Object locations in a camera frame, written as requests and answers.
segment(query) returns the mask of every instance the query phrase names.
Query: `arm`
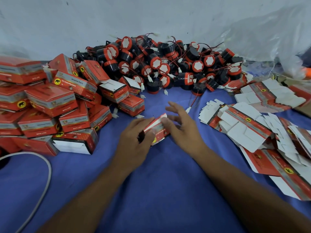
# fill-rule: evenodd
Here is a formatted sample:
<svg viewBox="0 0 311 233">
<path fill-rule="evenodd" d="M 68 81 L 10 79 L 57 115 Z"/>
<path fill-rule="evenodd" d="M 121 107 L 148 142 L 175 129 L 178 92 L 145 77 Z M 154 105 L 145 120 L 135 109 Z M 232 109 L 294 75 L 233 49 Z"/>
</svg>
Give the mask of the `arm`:
<svg viewBox="0 0 311 233">
<path fill-rule="evenodd" d="M 200 165 L 250 232 L 310 232 L 307 217 L 216 155 L 205 145 L 195 121 L 185 110 L 176 103 L 169 104 L 166 109 L 178 116 L 162 118 L 165 128 Z M 172 121 L 178 122 L 180 129 Z"/>
<path fill-rule="evenodd" d="M 37 233 L 93 233 L 119 186 L 145 160 L 155 135 L 148 132 L 140 144 L 137 137 L 153 119 L 133 120 L 122 132 L 111 164 Z"/>
</svg>

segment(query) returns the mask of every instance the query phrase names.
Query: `hand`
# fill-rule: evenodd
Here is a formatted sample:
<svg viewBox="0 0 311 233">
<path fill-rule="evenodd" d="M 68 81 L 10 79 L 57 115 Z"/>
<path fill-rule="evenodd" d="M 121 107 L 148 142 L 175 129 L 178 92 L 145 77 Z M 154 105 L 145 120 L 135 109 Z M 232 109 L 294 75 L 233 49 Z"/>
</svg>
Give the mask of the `hand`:
<svg viewBox="0 0 311 233">
<path fill-rule="evenodd" d="M 154 118 L 135 119 L 120 135 L 119 144 L 111 165 L 119 168 L 126 176 L 138 168 L 146 159 L 155 138 L 155 133 L 153 130 L 148 131 L 140 144 L 138 134 L 153 120 Z"/>
<path fill-rule="evenodd" d="M 178 116 L 168 115 L 168 118 L 162 118 L 161 122 L 165 129 L 171 133 L 176 144 L 192 158 L 204 153 L 208 148 L 202 140 L 195 121 L 182 106 L 171 101 L 169 101 L 169 105 L 165 109 L 177 113 Z M 172 121 L 179 123 L 181 127 L 178 129 Z"/>
</svg>

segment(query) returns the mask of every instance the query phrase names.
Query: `table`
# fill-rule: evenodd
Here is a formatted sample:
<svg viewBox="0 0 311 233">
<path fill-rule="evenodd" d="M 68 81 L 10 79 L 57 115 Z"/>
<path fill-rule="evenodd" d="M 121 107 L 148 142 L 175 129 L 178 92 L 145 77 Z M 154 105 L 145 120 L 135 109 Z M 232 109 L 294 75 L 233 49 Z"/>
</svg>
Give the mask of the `table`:
<svg viewBox="0 0 311 233">
<path fill-rule="evenodd" d="M 169 100 L 188 108 L 195 96 L 181 88 L 144 93 L 142 115 L 157 117 Z M 268 176 L 254 173 L 239 149 L 223 133 L 200 123 L 198 116 L 207 101 L 227 104 L 235 99 L 224 90 L 205 92 L 189 115 L 195 119 L 205 143 L 246 175 L 277 193 L 311 219 L 311 202 L 283 195 Z M 93 155 L 59 153 L 48 157 L 52 165 L 49 190 L 32 221 L 23 232 L 34 232 L 83 190 L 108 165 L 119 135 L 132 118 L 122 112 L 99 132 Z M 294 124 L 311 130 L 311 120 L 293 110 L 278 113 Z M 0 170 L 0 229 L 12 233 L 25 221 L 46 183 L 48 169 L 33 155 L 18 155 Z M 96 232 L 244 232 L 230 206 L 202 169 L 172 140 L 166 138 L 150 149 L 145 162 L 127 177 L 103 216 Z"/>
</svg>

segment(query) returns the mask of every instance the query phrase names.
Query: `white wall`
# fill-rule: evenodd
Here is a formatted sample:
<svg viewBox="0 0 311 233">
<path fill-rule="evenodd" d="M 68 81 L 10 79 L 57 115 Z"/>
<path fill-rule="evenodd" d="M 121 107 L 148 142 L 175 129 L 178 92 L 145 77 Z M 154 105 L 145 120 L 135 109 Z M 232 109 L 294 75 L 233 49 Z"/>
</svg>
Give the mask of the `white wall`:
<svg viewBox="0 0 311 233">
<path fill-rule="evenodd" d="M 111 36 L 208 41 L 237 20 L 305 0 L 0 0 L 0 54 L 50 60 Z"/>
</svg>

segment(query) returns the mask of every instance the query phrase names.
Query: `left hand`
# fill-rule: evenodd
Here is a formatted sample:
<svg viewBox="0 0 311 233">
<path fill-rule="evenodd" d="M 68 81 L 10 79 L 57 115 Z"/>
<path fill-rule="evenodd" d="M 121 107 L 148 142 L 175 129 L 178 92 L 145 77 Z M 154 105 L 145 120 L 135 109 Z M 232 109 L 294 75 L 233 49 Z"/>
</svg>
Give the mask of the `left hand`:
<svg viewBox="0 0 311 233">
<path fill-rule="evenodd" d="M 153 130 L 148 131 L 140 144 L 138 134 L 153 120 L 154 118 L 135 119 L 120 135 L 119 144 L 111 165 L 118 168 L 126 176 L 138 168 L 146 159 L 155 138 L 155 133 Z"/>
</svg>

